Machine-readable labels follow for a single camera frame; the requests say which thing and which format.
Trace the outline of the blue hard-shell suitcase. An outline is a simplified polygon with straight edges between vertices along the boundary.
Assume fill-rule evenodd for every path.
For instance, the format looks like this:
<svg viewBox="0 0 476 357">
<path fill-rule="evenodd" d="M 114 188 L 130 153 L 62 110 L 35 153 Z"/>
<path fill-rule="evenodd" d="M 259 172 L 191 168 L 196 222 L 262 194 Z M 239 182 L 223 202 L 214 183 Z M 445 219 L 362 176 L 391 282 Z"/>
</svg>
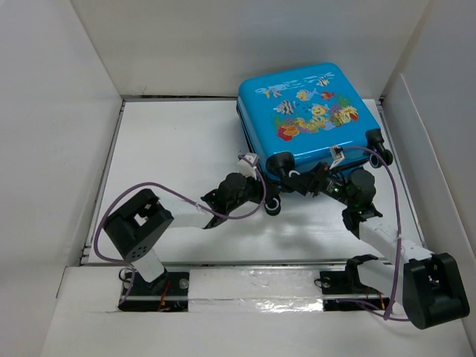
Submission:
<svg viewBox="0 0 476 357">
<path fill-rule="evenodd" d="M 329 148 L 339 145 L 345 159 L 332 171 L 345 179 L 365 164 L 390 165 L 381 127 L 342 70 L 321 63 L 253 77 L 239 86 L 237 113 L 249 149 L 263 175 L 281 193 L 291 170 L 305 173 L 318 163 L 329 166 Z"/>
</svg>

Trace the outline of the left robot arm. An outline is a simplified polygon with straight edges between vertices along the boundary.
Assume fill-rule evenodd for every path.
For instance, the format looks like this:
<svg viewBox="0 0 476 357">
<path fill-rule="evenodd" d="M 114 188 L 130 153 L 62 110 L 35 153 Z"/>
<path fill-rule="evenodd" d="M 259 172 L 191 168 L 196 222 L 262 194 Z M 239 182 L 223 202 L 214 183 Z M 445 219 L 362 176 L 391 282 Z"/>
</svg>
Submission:
<svg viewBox="0 0 476 357">
<path fill-rule="evenodd" d="M 168 229 L 213 229 L 228 220 L 248 218 L 254 212 L 233 216 L 242 205 L 253 202 L 264 207 L 267 214 L 280 212 L 279 190 L 265 179 L 230 173 L 219 186 L 205 194 L 201 202 L 180 196 L 174 200 L 159 198 L 150 188 L 153 183 L 137 184 L 129 191 L 139 191 L 117 210 L 109 209 L 102 219 L 104 231 L 118 250 L 125 264 L 135 270 L 136 281 L 150 295 L 161 293 L 166 284 L 167 270 L 153 250 Z"/>
</svg>

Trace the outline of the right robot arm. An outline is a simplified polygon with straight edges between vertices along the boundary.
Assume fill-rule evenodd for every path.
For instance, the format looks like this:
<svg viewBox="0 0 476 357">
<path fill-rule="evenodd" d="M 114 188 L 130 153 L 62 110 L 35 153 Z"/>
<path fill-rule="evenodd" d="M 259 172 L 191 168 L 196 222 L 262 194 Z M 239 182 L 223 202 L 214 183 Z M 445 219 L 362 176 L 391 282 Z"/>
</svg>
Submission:
<svg viewBox="0 0 476 357">
<path fill-rule="evenodd" d="M 342 180 L 331 174 L 327 164 L 320 163 L 306 173 L 289 172 L 282 183 L 303 195 L 323 193 L 345 204 L 342 217 L 346 229 L 388 259 L 388 265 L 372 255 L 349 259 L 343 277 L 351 292 L 369 287 L 385 293 L 389 303 L 400 304 L 418 329 L 469 315 L 456 260 L 403 238 L 398 228 L 385 223 L 373 205 L 376 188 L 370 172 L 357 168 Z"/>
</svg>

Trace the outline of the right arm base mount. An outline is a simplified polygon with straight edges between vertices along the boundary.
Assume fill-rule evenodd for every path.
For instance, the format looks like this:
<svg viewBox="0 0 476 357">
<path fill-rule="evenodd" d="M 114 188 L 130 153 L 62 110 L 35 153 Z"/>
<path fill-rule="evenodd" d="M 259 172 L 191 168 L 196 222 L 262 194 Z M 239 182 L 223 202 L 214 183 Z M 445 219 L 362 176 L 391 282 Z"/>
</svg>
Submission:
<svg viewBox="0 0 476 357">
<path fill-rule="evenodd" d="M 373 288 L 352 286 L 344 271 L 320 271 L 314 284 L 323 295 L 325 312 L 383 312 L 390 300 Z"/>
</svg>

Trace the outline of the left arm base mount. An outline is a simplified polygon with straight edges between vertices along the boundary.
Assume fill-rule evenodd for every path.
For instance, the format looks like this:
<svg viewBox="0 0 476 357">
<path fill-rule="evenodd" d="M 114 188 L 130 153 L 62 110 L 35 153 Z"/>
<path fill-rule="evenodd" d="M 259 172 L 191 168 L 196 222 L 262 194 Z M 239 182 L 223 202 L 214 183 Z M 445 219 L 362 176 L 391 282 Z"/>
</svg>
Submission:
<svg viewBox="0 0 476 357">
<path fill-rule="evenodd" d="M 118 308 L 122 312 L 188 311 L 188 271 L 167 271 L 157 282 L 151 283 L 136 274 L 129 294 L 132 272 L 121 270 L 118 277 L 122 282 Z"/>
</svg>

